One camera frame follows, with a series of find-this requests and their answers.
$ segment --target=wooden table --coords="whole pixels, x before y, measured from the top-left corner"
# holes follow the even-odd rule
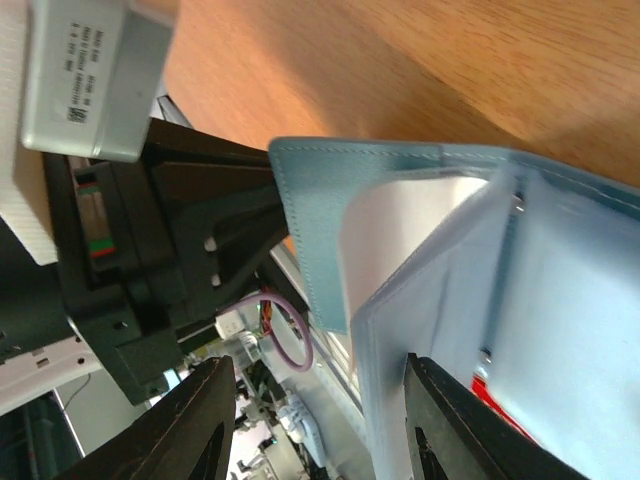
[[[514,146],[640,187],[640,2],[182,0],[196,128]]]

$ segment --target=pink wire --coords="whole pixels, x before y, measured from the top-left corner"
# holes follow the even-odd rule
[[[302,334],[302,341],[304,342],[305,358],[302,364],[292,360],[287,352],[285,352],[284,348],[282,348],[282,345],[280,344],[280,341],[278,340],[278,337],[276,336],[276,333],[273,331],[273,328],[271,329],[270,335],[273,339],[273,345],[276,347],[276,351],[278,352],[278,355],[280,355],[284,363],[286,363],[292,370],[295,370],[296,372],[306,372],[311,368],[311,365],[313,365],[313,346],[311,344],[311,333],[309,332],[309,327],[304,322],[302,315],[300,315],[300,313],[293,307],[293,305],[291,305],[291,303],[289,303],[289,301],[282,295],[278,295],[277,293],[272,292],[255,293],[243,298],[242,300],[239,300],[229,308],[224,309],[219,315],[228,313],[232,310],[237,310],[238,308],[243,307],[244,305],[247,305],[249,303],[259,303],[262,301],[272,302],[280,306],[289,314],[293,321],[296,322],[296,326],[298,327],[298,330],[300,330],[300,333]]]

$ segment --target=screw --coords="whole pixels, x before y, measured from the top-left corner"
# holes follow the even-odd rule
[[[513,196],[513,208],[516,212],[524,212],[524,200],[519,194]]]

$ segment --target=light blue fabric pouch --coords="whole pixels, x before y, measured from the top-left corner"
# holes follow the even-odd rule
[[[490,392],[544,448],[589,477],[640,469],[636,189],[493,147],[291,138],[269,153],[316,323],[337,332],[347,330],[336,245],[349,203],[400,179],[489,180],[352,320],[378,480],[411,476],[407,352],[469,386],[481,348]],[[612,435],[630,440],[622,448]]]

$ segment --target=black plastic bracket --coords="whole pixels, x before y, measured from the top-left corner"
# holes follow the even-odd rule
[[[46,155],[45,172],[65,309],[134,404],[288,233],[266,152],[161,120],[135,164]]]

